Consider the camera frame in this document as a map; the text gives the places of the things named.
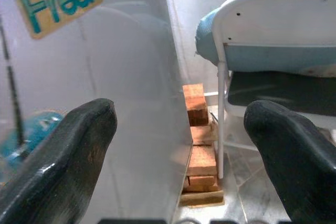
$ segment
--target white wall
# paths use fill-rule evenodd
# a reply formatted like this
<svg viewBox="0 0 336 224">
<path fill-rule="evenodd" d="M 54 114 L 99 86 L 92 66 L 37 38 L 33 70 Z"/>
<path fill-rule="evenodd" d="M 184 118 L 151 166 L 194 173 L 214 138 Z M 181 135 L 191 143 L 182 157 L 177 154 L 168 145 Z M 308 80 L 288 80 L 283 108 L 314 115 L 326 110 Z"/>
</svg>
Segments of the white wall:
<svg viewBox="0 0 336 224">
<path fill-rule="evenodd" d="M 184 84 L 202 82 L 205 92 L 217 91 L 216 67 L 195 54 L 199 20 L 225 0 L 167 0 L 175 47 Z"/>
</svg>

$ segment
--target jenga block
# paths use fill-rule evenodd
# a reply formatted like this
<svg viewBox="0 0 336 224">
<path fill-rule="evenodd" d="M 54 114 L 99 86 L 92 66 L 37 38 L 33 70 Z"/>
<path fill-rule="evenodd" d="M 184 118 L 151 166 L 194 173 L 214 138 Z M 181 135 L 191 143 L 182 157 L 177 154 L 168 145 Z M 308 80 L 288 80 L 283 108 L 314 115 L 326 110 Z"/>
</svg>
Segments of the jenga block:
<svg viewBox="0 0 336 224">
<path fill-rule="evenodd" d="M 189 179 L 188 177 L 185 177 L 183 181 L 183 190 L 188 187 L 189 187 Z"/>
<path fill-rule="evenodd" d="M 206 191 L 218 191 L 220 190 L 220 187 L 218 185 L 217 180 L 215 180 L 215 182 L 210 185 L 210 186 L 204 186 L 204 185 L 194 185 L 194 186 L 187 186 L 185 188 L 183 188 L 183 192 L 185 193 L 197 193 L 197 192 L 206 192 Z"/>
<path fill-rule="evenodd" d="M 211 125 L 190 127 L 193 138 L 193 145 L 211 146 L 216 141 L 216 135 L 212 131 Z"/>
<path fill-rule="evenodd" d="M 191 186 L 211 186 L 215 184 L 215 176 L 190 176 L 189 185 Z"/>
<path fill-rule="evenodd" d="M 208 206 L 217 203 L 224 203 L 223 190 L 207 193 L 185 193 L 180 197 L 180 206 Z"/>
<path fill-rule="evenodd" d="M 213 146 L 194 146 L 187 176 L 216 175 L 215 149 Z"/>
<path fill-rule="evenodd" d="M 203 85 L 184 85 L 183 92 L 191 126 L 206 125 L 209 122 Z"/>
</svg>

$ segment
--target folding chair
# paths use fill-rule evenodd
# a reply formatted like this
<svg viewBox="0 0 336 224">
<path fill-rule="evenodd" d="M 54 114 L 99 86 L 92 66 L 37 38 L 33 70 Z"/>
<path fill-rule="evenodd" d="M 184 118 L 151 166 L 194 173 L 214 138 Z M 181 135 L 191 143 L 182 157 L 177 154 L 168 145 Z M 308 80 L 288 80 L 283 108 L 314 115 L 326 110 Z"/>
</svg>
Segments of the folding chair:
<svg viewBox="0 0 336 224">
<path fill-rule="evenodd" d="M 336 0 L 227 0 L 201 20 L 196 47 L 218 66 L 219 178 L 224 109 L 244 116 L 270 100 L 336 129 Z"/>
</svg>

